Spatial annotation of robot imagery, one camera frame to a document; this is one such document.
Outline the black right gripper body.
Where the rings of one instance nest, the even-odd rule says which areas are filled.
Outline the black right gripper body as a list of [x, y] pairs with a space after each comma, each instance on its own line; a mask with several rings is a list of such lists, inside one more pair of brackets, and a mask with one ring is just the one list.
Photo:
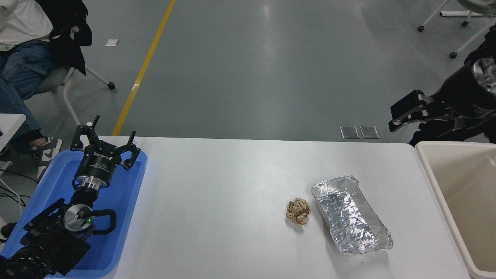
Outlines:
[[439, 89], [439, 97], [456, 113], [479, 119], [495, 112], [496, 66], [467, 63], [454, 72]]

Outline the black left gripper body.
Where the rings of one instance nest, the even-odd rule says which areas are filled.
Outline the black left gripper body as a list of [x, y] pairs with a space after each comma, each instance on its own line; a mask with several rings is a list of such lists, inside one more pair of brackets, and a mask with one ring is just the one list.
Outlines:
[[115, 145], [107, 142], [85, 147], [83, 159], [76, 171], [76, 181], [81, 183], [84, 178], [95, 177], [101, 180], [102, 184], [110, 184], [117, 164], [122, 161], [116, 150]]

